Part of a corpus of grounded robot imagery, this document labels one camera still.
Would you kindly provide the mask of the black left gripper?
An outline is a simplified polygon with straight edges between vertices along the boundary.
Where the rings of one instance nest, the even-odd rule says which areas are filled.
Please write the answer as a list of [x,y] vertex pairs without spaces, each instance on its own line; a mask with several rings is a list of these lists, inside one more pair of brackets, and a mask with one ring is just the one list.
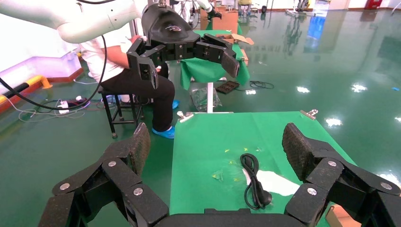
[[200,36],[171,7],[154,3],[147,6],[141,18],[147,37],[134,41],[126,52],[129,68],[158,88],[158,67],[163,61],[199,58],[221,64],[229,76],[236,78],[239,62],[233,45],[210,34]]

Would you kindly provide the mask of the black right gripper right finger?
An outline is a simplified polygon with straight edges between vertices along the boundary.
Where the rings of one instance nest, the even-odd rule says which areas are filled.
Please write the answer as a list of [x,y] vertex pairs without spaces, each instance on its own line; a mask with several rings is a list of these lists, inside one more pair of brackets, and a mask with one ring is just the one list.
[[351,164],[329,143],[306,137],[293,123],[284,128],[282,147],[301,181],[285,206],[286,215],[314,227],[335,203],[364,227],[400,226],[396,184]]

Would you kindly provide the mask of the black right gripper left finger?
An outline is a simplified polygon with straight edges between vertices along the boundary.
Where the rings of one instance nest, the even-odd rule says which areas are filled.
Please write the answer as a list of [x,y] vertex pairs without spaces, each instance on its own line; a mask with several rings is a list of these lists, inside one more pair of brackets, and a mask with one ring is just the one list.
[[53,187],[39,226],[85,227],[110,203],[132,227],[153,227],[166,218],[168,206],[141,178],[150,145],[141,122],[131,137],[111,143],[94,164]]

